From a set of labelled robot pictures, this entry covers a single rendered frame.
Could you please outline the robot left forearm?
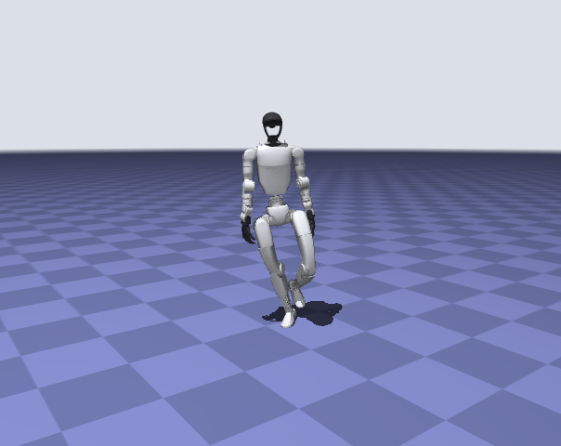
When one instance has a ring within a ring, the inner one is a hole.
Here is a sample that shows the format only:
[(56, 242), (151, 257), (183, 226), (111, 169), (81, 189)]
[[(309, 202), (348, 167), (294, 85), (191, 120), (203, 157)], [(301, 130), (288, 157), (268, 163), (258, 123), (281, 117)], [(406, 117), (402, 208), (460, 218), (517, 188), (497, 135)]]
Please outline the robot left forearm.
[(305, 208), (305, 213), (307, 213), (307, 210), (311, 210), (312, 214), (314, 215), (314, 209), (312, 207), (312, 200), (310, 196), (310, 185), (306, 188), (301, 189), (299, 191), (299, 194), (301, 195), (302, 205)]

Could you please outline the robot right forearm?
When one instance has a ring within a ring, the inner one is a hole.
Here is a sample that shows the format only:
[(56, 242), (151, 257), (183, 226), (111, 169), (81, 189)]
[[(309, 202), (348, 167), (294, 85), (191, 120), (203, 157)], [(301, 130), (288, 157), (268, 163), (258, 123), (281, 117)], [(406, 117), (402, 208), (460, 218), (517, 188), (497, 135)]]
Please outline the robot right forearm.
[(250, 218), (252, 218), (251, 214), (253, 212), (253, 204), (252, 204), (253, 194), (244, 193), (244, 181), (242, 183), (241, 198), (242, 198), (242, 210), (241, 210), (240, 219), (241, 221), (245, 222), (246, 216), (250, 216)]

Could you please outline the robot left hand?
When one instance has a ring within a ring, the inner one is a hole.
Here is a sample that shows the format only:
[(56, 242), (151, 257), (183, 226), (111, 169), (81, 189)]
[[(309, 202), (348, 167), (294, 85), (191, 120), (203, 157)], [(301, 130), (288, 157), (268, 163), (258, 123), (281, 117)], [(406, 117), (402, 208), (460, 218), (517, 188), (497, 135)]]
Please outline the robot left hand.
[(310, 229), (311, 229), (312, 236), (314, 236), (314, 229), (315, 229), (314, 217), (315, 217), (315, 215), (312, 214), (312, 211), (307, 210), (307, 219), (309, 219), (309, 224), (310, 224)]

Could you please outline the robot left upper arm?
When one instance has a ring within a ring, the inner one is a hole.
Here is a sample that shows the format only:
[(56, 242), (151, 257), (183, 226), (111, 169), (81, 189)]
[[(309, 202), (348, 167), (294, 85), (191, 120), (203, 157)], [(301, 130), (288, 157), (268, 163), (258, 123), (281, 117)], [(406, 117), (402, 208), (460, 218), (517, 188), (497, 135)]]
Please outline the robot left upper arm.
[(294, 171), (296, 174), (295, 186), (298, 189), (306, 188), (309, 186), (309, 180), (305, 176), (306, 165), (303, 150), (298, 146), (290, 146), (292, 157), (294, 157)]

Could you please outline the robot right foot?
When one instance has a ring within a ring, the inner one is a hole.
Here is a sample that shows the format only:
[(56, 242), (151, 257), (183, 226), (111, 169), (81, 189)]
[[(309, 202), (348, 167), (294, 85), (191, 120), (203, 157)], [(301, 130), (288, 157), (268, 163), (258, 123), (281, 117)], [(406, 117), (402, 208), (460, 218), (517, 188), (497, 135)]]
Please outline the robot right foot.
[(290, 310), (288, 309), (289, 312), (286, 312), (284, 315), (284, 318), (281, 322), (280, 327), (282, 328), (290, 328), (293, 324), (294, 324), (294, 318), (296, 317), (296, 311), (293, 308), (293, 312), (291, 314)]

